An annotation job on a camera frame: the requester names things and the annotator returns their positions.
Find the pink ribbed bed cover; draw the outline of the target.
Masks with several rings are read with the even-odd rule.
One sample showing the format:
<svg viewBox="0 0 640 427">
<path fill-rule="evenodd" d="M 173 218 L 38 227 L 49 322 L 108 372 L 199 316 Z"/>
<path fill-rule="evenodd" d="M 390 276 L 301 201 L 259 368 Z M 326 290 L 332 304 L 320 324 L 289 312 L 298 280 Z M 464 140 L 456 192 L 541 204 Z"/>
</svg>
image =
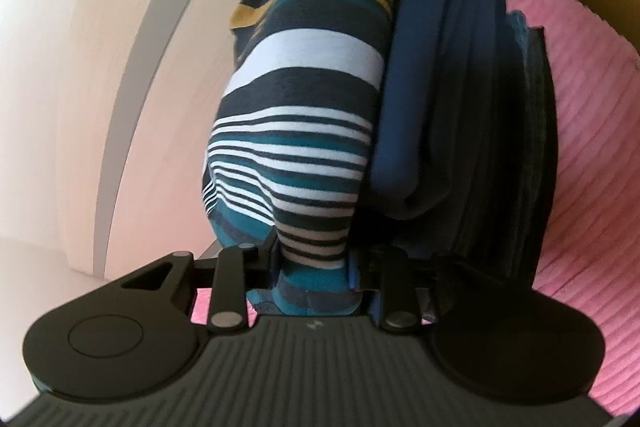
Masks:
<svg viewBox="0 0 640 427">
<path fill-rule="evenodd" d="M 558 193 L 535 286 L 602 327 L 592 396 L 639 405 L 638 53 L 575 0 L 506 0 L 544 26 L 558 102 Z"/>
</svg>

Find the striped navy teal shirt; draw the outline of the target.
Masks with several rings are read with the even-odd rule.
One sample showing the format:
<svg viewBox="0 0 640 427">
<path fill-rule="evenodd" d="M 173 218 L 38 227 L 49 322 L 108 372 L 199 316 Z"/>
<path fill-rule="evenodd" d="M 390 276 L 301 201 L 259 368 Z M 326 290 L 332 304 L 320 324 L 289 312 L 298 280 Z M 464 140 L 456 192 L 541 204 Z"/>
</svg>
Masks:
<svg viewBox="0 0 640 427">
<path fill-rule="evenodd" d="M 265 314 L 348 315 L 348 236 L 370 160 L 393 0 L 241 0 L 202 199 L 221 246 L 276 236 Z"/>
</svg>

